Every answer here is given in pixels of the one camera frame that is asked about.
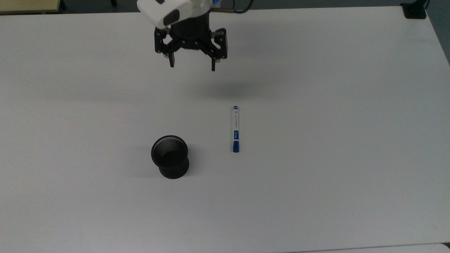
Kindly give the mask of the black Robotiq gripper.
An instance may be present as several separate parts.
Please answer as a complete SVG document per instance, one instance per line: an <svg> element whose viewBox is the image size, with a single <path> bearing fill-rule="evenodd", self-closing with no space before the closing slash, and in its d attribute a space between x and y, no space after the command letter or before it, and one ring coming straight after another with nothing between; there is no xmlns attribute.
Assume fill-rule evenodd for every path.
<svg viewBox="0 0 450 253"><path fill-rule="evenodd" d="M170 67L175 67L175 52L182 48L199 49L211 58L211 69L216 70L216 63L228 57L227 30L220 28L210 30L210 13L185 19L172 24L170 28L154 30L154 46L156 53L162 53L169 59Z"/></svg>

